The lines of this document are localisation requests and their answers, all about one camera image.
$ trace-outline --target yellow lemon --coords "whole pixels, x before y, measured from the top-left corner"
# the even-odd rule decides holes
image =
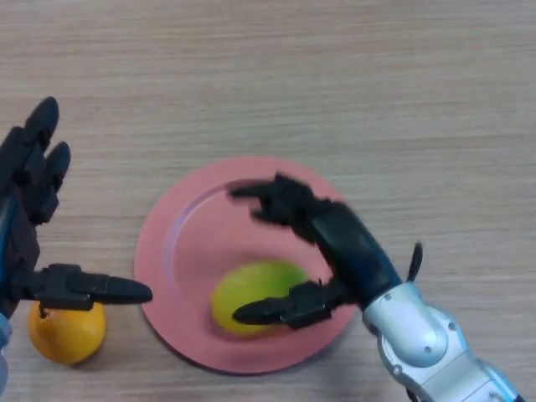
[[[286,296],[289,288],[307,279],[306,272],[286,261],[265,260],[242,265],[229,272],[214,289],[211,300],[213,319],[234,335],[259,335],[271,326],[237,322],[233,319],[236,309],[266,297]]]
[[[104,340],[104,306],[94,303],[88,312],[45,310],[41,317],[39,302],[28,313],[28,335],[44,357],[60,364],[79,363],[91,356]]]

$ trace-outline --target silver robot wrist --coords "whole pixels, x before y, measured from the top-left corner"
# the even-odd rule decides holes
[[[519,402],[518,391],[467,346],[455,318],[426,305],[414,282],[386,292],[363,312],[384,366],[426,402]]]
[[[0,314],[0,396],[2,396],[8,384],[8,362],[4,354],[9,345],[11,332],[12,328],[9,320],[3,314]]]

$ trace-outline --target wooden table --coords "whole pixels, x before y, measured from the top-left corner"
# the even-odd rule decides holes
[[[423,240],[425,299],[536,399],[535,39],[533,0],[2,0],[2,131],[53,95],[72,147],[40,264],[130,277],[145,216],[185,173],[288,158],[348,196],[401,275]],[[27,310],[6,401],[406,398],[359,320],[314,362],[237,379],[171,354],[138,307],[108,308],[99,356],[60,367]]]

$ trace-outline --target pink plate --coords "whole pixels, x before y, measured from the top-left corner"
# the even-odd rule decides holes
[[[294,262],[312,279],[331,276],[319,251],[288,229],[258,224],[250,205],[232,202],[226,189],[279,171],[312,186],[315,194],[343,199],[322,178],[295,163],[271,157],[238,157],[189,174],[157,202],[140,233],[134,277],[152,288],[143,311],[158,336],[186,359],[229,374],[262,374],[290,367],[325,348],[356,307],[297,332],[240,340],[212,322],[210,297],[226,272],[265,258]]]

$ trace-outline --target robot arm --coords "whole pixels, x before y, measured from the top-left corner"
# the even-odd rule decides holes
[[[253,217],[288,227],[316,245],[333,273],[326,285],[308,281],[291,288],[286,297],[243,306],[234,319],[297,330],[329,319],[342,304],[354,303],[378,340],[382,363],[413,402],[524,402],[498,370],[471,352],[454,317],[423,302],[415,284],[420,244],[402,281],[346,204],[318,199],[306,184],[279,173],[270,181],[232,188],[229,194],[234,199],[258,198],[260,209]]]
[[[3,351],[12,332],[9,319],[20,301],[38,301],[42,309],[87,311],[94,302],[152,299],[151,289],[142,283],[85,273],[78,265],[52,264],[35,271],[40,252],[36,228],[48,223],[57,209],[57,193],[70,164],[65,142],[45,156],[58,119],[58,103],[46,98],[0,145],[0,394],[8,381]]]

